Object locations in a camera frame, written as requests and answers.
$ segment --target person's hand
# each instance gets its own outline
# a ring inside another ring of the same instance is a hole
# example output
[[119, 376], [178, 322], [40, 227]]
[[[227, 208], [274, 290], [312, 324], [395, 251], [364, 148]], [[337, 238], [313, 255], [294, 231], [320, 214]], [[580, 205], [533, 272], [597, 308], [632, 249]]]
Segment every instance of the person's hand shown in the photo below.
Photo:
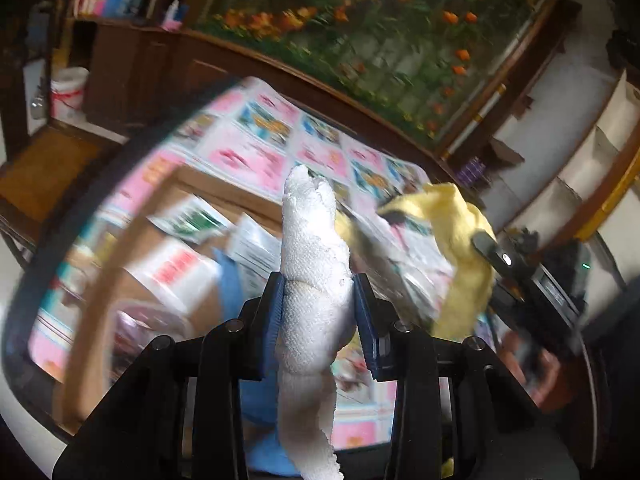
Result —
[[[502, 340], [502, 345], [498, 349], [498, 357], [513, 374], [516, 380], [524, 386], [526, 384], [526, 379], [515, 356], [521, 341], [522, 340], [515, 332], [507, 332]], [[538, 384], [535, 388], [529, 392], [531, 399], [537, 406], [542, 404], [546, 399], [546, 396], [548, 396], [549, 392], [556, 385], [556, 380], [558, 379], [558, 373], [560, 371], [560, 362], [551, 352], [542, 349], [539, 360], [542, 376], [539, 377]]]

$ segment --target wooden cabinet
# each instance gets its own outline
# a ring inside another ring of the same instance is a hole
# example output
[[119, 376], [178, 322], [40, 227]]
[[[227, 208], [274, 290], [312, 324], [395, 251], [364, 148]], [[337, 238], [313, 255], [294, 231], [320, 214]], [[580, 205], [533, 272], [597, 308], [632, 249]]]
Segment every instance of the wooden cabinet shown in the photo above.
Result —
[[356, 101], [282, 62], [206, 34], [183, 33], [168, 75], [175, 94], [167, 98], [200, 90], [227, 73], [263, 79], [293, 103], [355, 132], [370, 146], [418, 164], [433, 180], [454, 180], [445, 163]]
[[87, 120], [130, 135], [156, 117], [178, 34], [98, 22], [82, 106]]

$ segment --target blue cloth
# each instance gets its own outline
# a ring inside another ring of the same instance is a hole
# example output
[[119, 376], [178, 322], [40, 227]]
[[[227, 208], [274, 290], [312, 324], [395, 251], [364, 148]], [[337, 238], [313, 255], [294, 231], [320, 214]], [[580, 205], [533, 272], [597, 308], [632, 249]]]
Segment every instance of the blue cloth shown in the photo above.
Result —
[[[213, 255], [222, 268], [218, 282], [218, 300], [224, 320], [238, 317], [244, 304], [238, 264], [225, 253], [213, 249]], [[240, 381], [242, 416], [254, 424], [273, 426], [273, 431], [246, 450], [247, 467], [280, 476], [299, 476], [277, 437], [278, 371], [273, 368], [261, 381]]]

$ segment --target screw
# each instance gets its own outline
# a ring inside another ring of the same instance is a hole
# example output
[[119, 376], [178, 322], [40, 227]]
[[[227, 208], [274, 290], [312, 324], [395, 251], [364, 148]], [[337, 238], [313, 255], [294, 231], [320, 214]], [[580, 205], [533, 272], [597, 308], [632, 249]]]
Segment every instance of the screw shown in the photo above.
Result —
[[172, 342], [172, 339], [167, 335], [159, 335], [151, 342], [151, 346], [154, 350], [162, 350], [167, 348]]
[[477, 335], [467, 337], [465, 339], [465, 343], [467, 344], [467, 346], [469, 346], [473, 350], [482, 350], [486, 346], [486, 343], [482, 339], [480, 339]]
[[244, 328], [244, 323], [241, 319], [230, 319], [225, 323], [225, 328], [228, 332], [240, 332]]
[[398, 319], [398, 321], [394, 323], [394, 328], [398, 330], [398, 332], [406, 334], [407, 332], [411, 332], [411, 330], [414, 329], [414, 326], [409, 322], [404, 322], [401, 319]]

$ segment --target white bucket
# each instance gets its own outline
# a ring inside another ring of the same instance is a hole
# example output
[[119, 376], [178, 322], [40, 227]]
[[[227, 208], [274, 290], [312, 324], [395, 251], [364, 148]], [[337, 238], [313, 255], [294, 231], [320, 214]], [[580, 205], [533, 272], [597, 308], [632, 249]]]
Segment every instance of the white bucket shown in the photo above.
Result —
[[89, 71], [81, 66], [58, 70], [51, 78], [51, 115], [73, 121], [79, 116]]

